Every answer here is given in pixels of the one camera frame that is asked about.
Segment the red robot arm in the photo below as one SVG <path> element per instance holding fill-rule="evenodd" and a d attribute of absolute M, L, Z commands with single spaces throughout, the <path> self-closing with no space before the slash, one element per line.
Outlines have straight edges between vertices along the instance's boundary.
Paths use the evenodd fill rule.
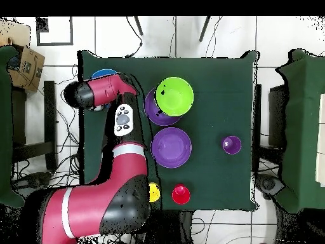
<path fill-rule="evenodd" d="M 103 184 L 32 193 L 22 214 L 27 244 L 77 244 L 92 234 L 130 233 L 150 214 L 147 162 L 136 90 L 124 74 L 71 83 L 65 99 L 88 108 L 117 100 L 113 164 Z"/>

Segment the green table surface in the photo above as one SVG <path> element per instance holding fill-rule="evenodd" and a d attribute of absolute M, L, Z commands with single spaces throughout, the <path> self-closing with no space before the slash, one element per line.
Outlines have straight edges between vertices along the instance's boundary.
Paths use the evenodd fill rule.
<path fill-rule="evenodd" d="M 185 79 L 194 90 L 192 108 L 174 125 L 190 137 L 192 154 L 186 164 L 174 169 L 155 164 L 150 153 L 153 139 L 150 121 L 143 110 L 144 96 L 138 97 L 148 148 L 145 153 L 148 180 L 156 183 L 159 183 L 158 178 L 161 180 L 161 198 L 154 207 L 162 205 L 164 210 L 256 209 L 250 200 L 250 178 L 253 63 L 257 52 L 250 51 L 242 58 L 230 59 L 98 58 L 88 51 L 83 51 L 82 55 L 84 79 L 89 79 L 97 70 L 114 69 L 134 75 L 144 95 L 170 76 Z M 96 177 L 100 169 L 106 112 L 84 111 L 85 183 Z M 164 128 L 153 123 L 151 126 L 154 135 Z M 242 141 L 242 149 L 236 155 L 225 154 L 221 147 L 222 138 L 228 135 L 236 135 Z M 185 205 L 177 205 L 171 198 L 174 186 L 180 182 L 191 193 L 190 201 Z"/>
<path fill-rule="evenodd" d="M 275 198 L 288 212 L 303 208 L 325 209 L 325 187 L 315 181 L 319 127 L 319 101 L 325 93 L 325 58 L 293 50 L 279 68 L 288 84 L 286 106 L 287 148 L 281 179 L 287 188 Z"/>

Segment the floor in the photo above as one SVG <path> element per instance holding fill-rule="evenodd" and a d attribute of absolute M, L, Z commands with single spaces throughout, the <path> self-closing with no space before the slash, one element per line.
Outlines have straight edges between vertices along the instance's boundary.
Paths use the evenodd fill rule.
<path fill-rule="evenodd" d="M 205 17 L 177 17 L 177 51 L 175 51 L 175 37 L 171 45 L 171 38 L 175 32 L 172 16 L 139 17 L 144 33 L 143 46 L 135 56 L 238 58 L 248 50 L 259 51 L 257 80 L 262 84 L 261 131 L 264 134 L 261 135 L 261 143 L 267 145 L 269 89 L 283 84 L 282 77 L 276 73 L 275 68 L 288 61 L 288 52 L 291 49 L 304 48 L 316 55 L 320 55 L 325 50 L 323 19 L 318 17 L 224 16 L 219 21 L 216 30 L 214 50 L 213 27 L 218 19 L 219 16 L 211 17 L 203 42 L 200 43 L 199 36 Z M 136 51 L 139 46 L 139 39 L 128 25 L 126 17 L 73 17 L 73 45 L 70 46 L 37 46 L 36 19 L 17 17 L 16 20 L 30 26 L 30 47 L 45 56 L 39 90 L 42 91 L 44 80 L 54 80 L 58 83 L 56 106 L 68 122 L 72 121 L 74 113 L 77 112 L 64 103 L 60 98 L 60 92 L 77 72 L 74 66 L 77 64 L 77 50 L 89 50 L 99 57 L 123 57 Z M 138 32 L 134 18 L 129 17 L 129 20 Z M 40 33 L 41 43 L 70 42 L 69 17 L 49 17 L 48 22 L 49 32 Z M 43 96 L 40 93 L 29 93 L 27 98 L 27 143 L 42 142 L 44 141 Z M 74 119 L 70 132 L 77 140 L 79 139 L 78 129 L 77 119 Z M 67 137 L 67 127 L 60 116 L 58 116 L 57 137 L 59 161 L 76 153 L 76 143 L 71 142 L 70 139 L 63 146 Z M 20 171 L 25 165 L 26 162 L 21 162 L 17 165 L 17 169 Z M 45 160 L 41 156 L 30 159 L 30 166 L 24 172 L 45 170 Z M 57 174 L 58 176 L 65 175 L 67 171 L 69 171 L 69 164 L 65 162 Z M 71 180 L 73 180 L 72 184 L 78 183 L 78 179 L 68 181 Z M 21 192 L 27 195 L 31 190 Z M 257 190 L 255 190 L 255 201 L 259 209 L 254 212 L 196 211 L 192 222 L 194 244 L 273 244 L 276 230 L 274 205 L 264 200 Z"/>

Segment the cable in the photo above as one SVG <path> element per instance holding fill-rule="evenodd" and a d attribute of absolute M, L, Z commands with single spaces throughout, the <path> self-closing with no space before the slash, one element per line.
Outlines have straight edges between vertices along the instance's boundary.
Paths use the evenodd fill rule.
<path fill-rule="evenodd" d="M 238 238 L 234 238 L 233 240 L 230 240 L 228 241 L 226 244 L 229 244 L 230 242 L 233 242 L 235 240 L 239 240 L 241 238 L 262 238 L 262 239 L 265 239 L 265 238 L 268 238 L 268 239 L 271 239 L 271 240 L 278 240 L 278 241 L 283 241 L 283 242 L 287 242 L 287 243 L 306 243 L 306 241 L 288 241 L 288 240 L 280 240 L 278 238 L 271 238 L 271 237 L 267 237 L 267 236 L 240 236 Z"/>
<path fill-rule="evenodd" d="M 22 171 L 23 171 L 24 169 L 28 168 L 29 165 L 30 165 L 30 161 L 29 161 L 29 160 L 25 160 L 25 161 L 27 162 L 27 166 L 23 167 L 23 168 L 19 171 L 19 176 L 20 176 L 21 178 L 23 177 L 23 176 L 22 176 Z"/>
<path fill-rule="evenodd" d="M 260 161 L 260 163 L 263 163 L 263 165 L 265 165 L 268 169 L 259 170 L 258 172 L 271 171 L 277 177 L 277 174 L 273 171 L 273 169 L 279 168 L 279 166 L 275 166 L 273 168 L 270 168 L 264 162 Z"/>
<path fill-rule="evenodd" d="M 219 21 L 222 19 L 223 16 L 219 16 L 219 19 L 218 21 L 216 22 L 215 26 L 213 27 L 213 34 L 210 38 L 210 41 L 209 41 L 209 44 L 208 44 L 208 47 L 206 48 L 206 55 L 208 54 L 208 49 L 209 49 L 209 46 L 210 46 L 210 43 L 211 43 L 211 40 L 212 40 L 212 37 L 215 36 L 215 47 L 213 48 L 213 53 L 212 53 L 212 56 L 213 57 L 213 54 L 215 53 L 215 48 L 216 48 L 216 30 L 219 26 Z"/>
<path fill-rule="evenodd" d="M 174 38 L 174 36 L 175 36 L 175 34 L 176 34 L 176 25 L 175 25 L 175 23 L 174 23 L 174 21 L 175 21 L 175 17 L 176 17 L 176 16 L 173 16 L 173 25 L 174 25 L 174 28 L 175 28 L 175 32 L 174 32 L 173 36 L 171 37 L 171 41 L 170 41 L 169 57 L 170 57 L 170 55 L 171 55 L 171 45 L 173 44 L 173 38 Z"/>
<path fill-rule="evenodd" d="M 76 65 L 73 65 L 73 67 L 72 67 L 72 75 L 74 76 L 72 79 L 67 79 L 67 80 L 65 80 L 65 81 L 71 81 L 71 80 L 73 80 L 76 76 L 77 76 L 77 72 L 76 72 L 76 74 L 74 74 L 74 70 L 73 70 L 73 68 L 75 67 Z M 28 84 L 28 78 L 23 74 L 23 73 L 21 73 L 20 71 L 18 71 L 18 73 L 26 80 L 26 85 Z M 45 96 L 44 96 L 44 93 L 42 93 L 39 89 L 38 89 L 38 87 L 36 87 L 32 82 L 30 82 L 34 87 L 35 87 L 35 89 L 37 89 L 40 93 L 41 93 L 41 95 L 45 98 Z M 57 111 L 57 113 L 61 116 L 61 118 L 63 119 L 63 122 L 65 123 L 65 125 L 67 126 L 67 133 L 68 133 L 68 136 L 67 136 L 67 138 L 64 140 L 64 143 L 63 143 L 63 145 L 62 145 L 62 148 L 61 148 L 61 150 L 59 151 L 59 152 L 57 152 L 57 153 L 61 153 L 62 151 L 63 151 L 63 147 L 64 147 L 64 145 L 65 145 L 65 143 L 66 143 L 66 141 L 67 141 L 67 139 L 68 138 L 70 138 L 73 142 L 75 142 L 76 144 L 78 144 L 78 141 L 76 140 L 76 138 L 73 136 L 73 134 L 71 134 L 70 133 L 70 126 L 71 126 L 71 124 L 72 124 L 72 122 L 73 122 L 73 120 L 74 120 L 74 118 L 75 118 L 75 116 L 76 116 L 76 112 L 75 112 L 75 110 L 74 110 L 74 117 L 73 117 L 73 119 L 72 119 L 72 121 L 71 121 L 71 123 L 70 124 L 68 124 L 68 121 L 67 121 L 67 119 L 65 118 L 65 116 L 54 106 L 54 104 L 52 104 L 51 102 L 50 102 L 50 104 L 55 108 L 55 110 Z"/>
<path fill-rule="evenodd" d="M 266 135 L 266 134 L 263 134 L 263 133 L 260 133 L 260 135 L 263 135 L 264 137 L 269 137 L 270 135 Z"/>
<path fill-rule="evenodd" d="M 202 223 L 203 223 L 203 228 L 202 228 L 199 232 L 191 233 L 191 235 L 197 235 L 197 234 L 201 233 L 201 232 L 204 230 L 204 228 L 206 228 L 206 224 L 204 223 L 204 221 L 203 221 L 201 218 L 198 218 L 198 217 L 197 217 L 197 218 L 193 218 L 192 221 L 195 220 L 195 219 L 199 219 L 199 220 L 202 221 Z"/>
<path fill-rule="evenodd" d="M 73 65 L 73 67 L 72 67 L 72 75 L 73 75 L 73 78 L 72 79 L 66 79 L 66 80 L 63 80 L 63 81 L 61 81 L 61 82 L 59 82 L 59 83 L 55 83 L 56 85 L 60 85 L 60 84 L 62 84 L 63 82 L 68 82 L 68 81 L 72 81 L 76 76 L 77 76 L 77 72 L 74 74 L 74 67 L 77 67 L 77 65 Z M 25 77 L 25 75 L 23 74 L 23 73 L 21 73 L 20 71 L 18 71 L 18 73 L 26 80 L 26 85 L 28 84 L 28 81 L 29 81 L 29 79 L 27 78 L 27 77 Z M 32 82 L 30 82 L 40 93 L 41 93 L 41 95 L 43 95 L 43 97 L 45 98 L 45 96 L 44 96 L 44 93 L 42 93 L 39 89 L 38 89 L 38 87 L 36 87 Z M 66 103 L 66 101 L 63 99 L 63 97 L 62 97 L 62 93 L 63 93 L 63 91 L 64 91 L 64 89 L 61 91 L 61 93 L 60 93 L 60 97 L 61 97 L 61 99 Z M 68 138 L 70 138 L 71 139 L 71 141 L 73 141 L 74 143 L 76 143 L 76 144 L 79 144 L 79 142 L 77 141 L 77 139 L 75 138 L 75 136 L 70 132 L 70 127 L 71 127 L 71 124 L 72 124 L 72 122 L 73 122 L 73 120 L 75 119 L 75 117 L 76 117 L 76 111 L 74 110 L 74 117 L 72 118 L 72 121 L 70 122 L 70 124 L 68 123 L 68 121 L 67 121 L 67 119 L 65 118 L 65 116 L 55 107 L 55 110 L 57 111 L 57 113 L 61 116 L 61 118 L 63 119 L 63 122 L 65 123 L 65 125 L 66 125 L 66 127 L 67 127 L 67 133 L 68 133 L 68 135 L 67 135 L 67 137 L 66 137 L 66 139 L 64 140 L 64 143 L 63 143 L 63 145 L 62 145 L 62 148 L 61 148 L 61 150 L 59 151 L 59 152 L 56 152 L 57 154 L 59 154 L 59 153 L 61 153 L 62 151 L 63 151 L 63 147 L 65 146 L 65 143 L 66 143 L 66 141 L 67 141 L 67 139 Z M 62 165 L 62 163 L 64 162 L 64 161 L 66 161 L 67 159 L 69 159 L 69 158 L 71 158 L 71 156 L 69 156 L 69 157 L 67 157 L 67 158 L 65 158 L 65 159 L 63 159 L 62 160 L 62 162 L 58 165 L 58 167 L 56 168 L 56 170 L 53 172 L 53 174 L 55 174 L 56 173 L 56 171 L 58 170 L 58 168 Z M 72 174 L 73 175 L 76 175 L 76 174 L 79 174 L 79 172 L 77 172 L 77 171 L 75 171 L 75 170 L 73 170 L 73 172 L 72 172 Z M 65 176 L 68 176 L 68 178 L 70 177 L 70 175 L 71 175 L 71 173 L 69 172 L 69 174 L 65 174 L 64 176 L 62 176 L 62 179 L 58 182 L 58 183 L 56 183 L 55 185 L 57 185 L 57 184 L 60 184 L 61 183 L 61 181 L 63 180 L 63 178 L 65 177 Z"/>
<path fill-rule="evenodd" d="M 212 215 L 211 222 L 210 222 L 209 228 L 208 228 L 208 232 L 206 233 L 206 242 L 208 241 L 209 230 L 210 230 L 211 223 L 212 223 L 212 220 L 213 220 L 213 217 L 215 216 L 215 214 L 216 214 L 216 210 L 215 210 L 215 212 Z"/>
<path fill-rule="evenodd" d="M 132 25 L 131 25 L 130 22 L 129 22 L 128 17 L 126 17 L 126 20 L 128 21 L 128 24 L 129 24 L 129 26 L 131 27 L 131 29 L 133 30 L 133 32 L 135 33 L 135 35 L 136 35 L 136 36 L 138 37 L 138 39 L 140 40 L 140 45 L 139 45 L 139 48 L 136 50 L 136 52 L 134 52 L 134 53 L 132 53 L 132 54 L 130 54 L 130 55 L 126 55 L 126 56 L 124 56 L 125 58 L 130 58 L 130 57 L 133 57 L 133 56 L 138 52 L 138 50 L 141 48 L 141 46 L 142 46 L 142 39 L 141 39 L 141 37 L 138 36 L 138 34 L 135 32 L 134 28 L 132 27 Z"/>

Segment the purple bowl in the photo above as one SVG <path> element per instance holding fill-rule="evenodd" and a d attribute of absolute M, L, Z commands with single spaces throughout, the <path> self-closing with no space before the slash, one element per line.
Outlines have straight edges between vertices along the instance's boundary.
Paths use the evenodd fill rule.
<path fill-rule="evenodd" d="M 179 117 L 173 117 L 168 116 L 165 113 L 161 112 L 161 110 L 157 107 L 154 94 L 155 94 L 155 88 L 148 92 L 148 95 L 145 98 L 145 104 L 144 109 L 146 115 L 149 117 L 151 122 L 155 123 L 156 125 L 160 126 L 168 126 L 173 125 L 176 123 L 181 116 Z"/>
<path fill-rule="evenodd" d="M 165 168 L 178 168 L 189 158 L 192 145 L 189 136 L 181 129 L 167 127 L 159 131 L 152 143 L 151 153 Z"/>
<path fill-rule="evenodd" d="M 236 154 L 241 150 L 241 140 L 231 135 L 222 140 L 223 150 L 228 154 Z"/>

